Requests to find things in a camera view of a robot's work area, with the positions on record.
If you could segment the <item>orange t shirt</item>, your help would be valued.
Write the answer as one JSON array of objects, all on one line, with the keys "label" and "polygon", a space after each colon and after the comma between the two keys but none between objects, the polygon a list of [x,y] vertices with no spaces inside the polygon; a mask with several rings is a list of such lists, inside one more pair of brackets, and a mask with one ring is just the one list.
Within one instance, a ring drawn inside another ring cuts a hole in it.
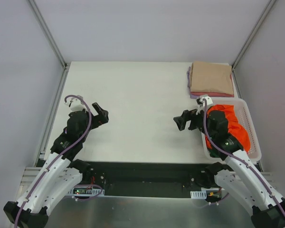
[{"label": "orange t shirt", "polygon": [[246,152],[250,150],[248,133],[238,122],[234,106],[214,105],[207,110],[206,117],[208,133],[219,148],[229,153],[239,149]]}]

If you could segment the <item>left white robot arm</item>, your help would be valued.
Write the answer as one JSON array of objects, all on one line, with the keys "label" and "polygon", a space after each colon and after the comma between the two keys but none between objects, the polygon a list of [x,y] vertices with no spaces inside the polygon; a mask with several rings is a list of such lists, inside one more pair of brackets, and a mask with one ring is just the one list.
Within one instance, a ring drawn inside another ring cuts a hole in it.
[{"label": "left white robot arm", "polygon": [[97,181],[91,165],[76,159],[89,132],[108,123],[108,111],[98,103],[89,109],[74,109],[67,125],[54,140],[48,159],[17,201],[8,201],[3,210],[16,228],[43,228],[55,206],[72,190],[77,201],[100,196],[104,183]]}]

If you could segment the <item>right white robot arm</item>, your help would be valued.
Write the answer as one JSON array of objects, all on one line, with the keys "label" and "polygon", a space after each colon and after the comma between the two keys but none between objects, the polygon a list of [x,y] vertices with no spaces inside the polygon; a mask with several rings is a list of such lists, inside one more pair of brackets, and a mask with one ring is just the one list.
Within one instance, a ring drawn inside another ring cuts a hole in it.
[{"label": "right white robot arm", "polygon": [[215,105],[207,111],[185,110],[174,117],[178,129],[204,134],[206,148],[212,156],[219,157],[240,178],[236,178],[220,162],[207,166],[195,183],[203,188],[219,186],[236,199],[248,212],[256,228],[285,227],[285,198],[261,175],[247,155],[250,139],[238,122],[234,107]]}]

